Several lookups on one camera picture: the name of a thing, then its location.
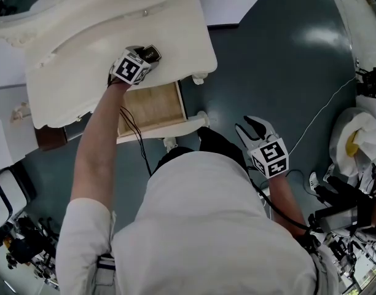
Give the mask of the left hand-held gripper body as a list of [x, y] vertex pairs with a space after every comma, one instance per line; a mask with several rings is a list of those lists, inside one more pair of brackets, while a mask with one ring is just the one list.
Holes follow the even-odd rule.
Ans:
[[125, 49], [121, 57], [115, 61], [111, 75], [130, 85], [143, 81], [150, 72], [151, 65], [141, 59], [135, 52]]

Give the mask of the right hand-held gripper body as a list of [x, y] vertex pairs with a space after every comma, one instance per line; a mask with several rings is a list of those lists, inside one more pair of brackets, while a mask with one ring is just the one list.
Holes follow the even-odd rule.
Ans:
[[282, 138], [272, 133], [265, 139], [253, 138], [250, 156], [254, 167], [267, 179], [289, 169], [289, 154]]

